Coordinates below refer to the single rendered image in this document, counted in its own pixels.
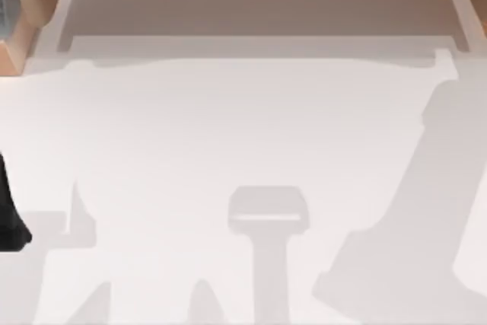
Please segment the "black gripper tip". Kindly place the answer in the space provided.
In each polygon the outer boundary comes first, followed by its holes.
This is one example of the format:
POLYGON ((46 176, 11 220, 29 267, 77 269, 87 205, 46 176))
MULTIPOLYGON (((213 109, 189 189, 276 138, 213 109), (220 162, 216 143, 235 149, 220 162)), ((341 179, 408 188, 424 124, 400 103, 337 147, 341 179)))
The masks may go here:
POLYGON ((32 234, 12 199, 5 160, 0 153, 0 252, 18 252, 32 241, 32 234))

